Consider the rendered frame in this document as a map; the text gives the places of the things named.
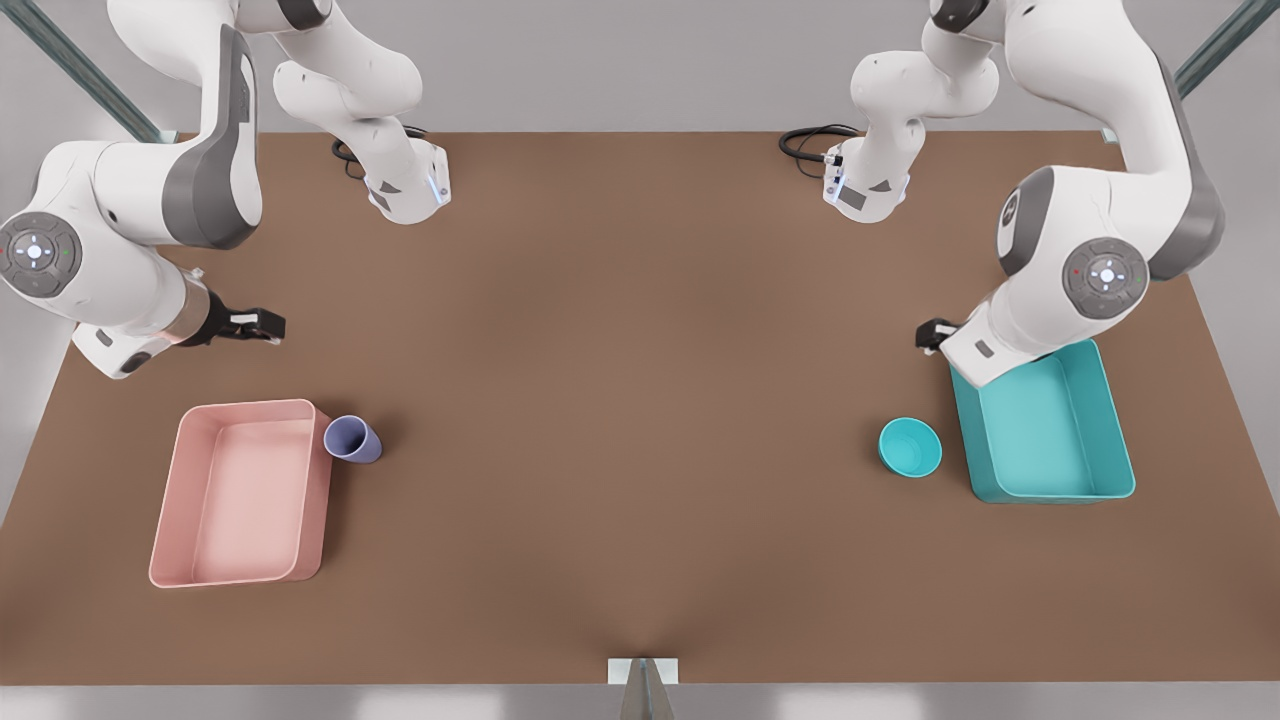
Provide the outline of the teal bowl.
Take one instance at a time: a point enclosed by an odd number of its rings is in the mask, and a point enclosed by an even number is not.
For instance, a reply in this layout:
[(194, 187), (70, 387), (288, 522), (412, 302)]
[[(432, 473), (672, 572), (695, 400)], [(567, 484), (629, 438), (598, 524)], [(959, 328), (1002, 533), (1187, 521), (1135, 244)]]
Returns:
[(911, 416), (886, 423), (879, 432), (877, 451), (884, 468), (906, 478), (928, 477), (943, 457), (934, 429)]

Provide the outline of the teal rectangular box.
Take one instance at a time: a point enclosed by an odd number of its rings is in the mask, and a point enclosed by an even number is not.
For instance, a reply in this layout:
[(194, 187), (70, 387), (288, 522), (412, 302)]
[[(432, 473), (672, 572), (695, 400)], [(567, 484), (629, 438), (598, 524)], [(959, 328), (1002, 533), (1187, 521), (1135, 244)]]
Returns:
[(951, 382), (974, 495), (987, 503), (1097, 503), (1137, 482), (1093, 340), (982, 388)]

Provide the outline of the purple cup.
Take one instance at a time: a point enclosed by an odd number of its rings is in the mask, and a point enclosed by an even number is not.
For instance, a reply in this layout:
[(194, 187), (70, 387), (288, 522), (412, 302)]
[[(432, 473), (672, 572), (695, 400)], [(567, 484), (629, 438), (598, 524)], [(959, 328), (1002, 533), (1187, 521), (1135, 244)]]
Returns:
[(376, 432), (360, 416), (339, 416), (329, 423), (323, 446), (346, 462), (370, 464), (379, 460), (383, 445)]

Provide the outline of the pink rectangular box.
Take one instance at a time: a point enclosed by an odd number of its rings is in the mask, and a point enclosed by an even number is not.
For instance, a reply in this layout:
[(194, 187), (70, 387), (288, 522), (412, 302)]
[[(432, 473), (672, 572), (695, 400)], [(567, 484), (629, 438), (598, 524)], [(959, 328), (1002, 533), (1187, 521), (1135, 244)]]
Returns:
[(330, 418), (303, 398), (192, 407), (178, 425), (148, 565), (161, 589), (301, 582), (323, 544)]

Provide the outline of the silver frame post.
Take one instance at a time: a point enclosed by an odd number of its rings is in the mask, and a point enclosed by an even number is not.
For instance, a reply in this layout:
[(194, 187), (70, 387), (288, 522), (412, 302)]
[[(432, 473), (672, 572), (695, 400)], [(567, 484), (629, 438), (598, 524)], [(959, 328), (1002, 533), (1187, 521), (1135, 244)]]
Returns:
[(177, 142), (178, 133), (159, 129), (35, 0), (0, 0), (0, 12), (134, 140)]
[(1280, 0), (1124, 0), (1167, 69), (1202, 151), (1280, 131)]
[(622, 685), (620, 720), (675, 720), (667, 685), (678, 684), (677, 659), (609, 659), (608, 683)]

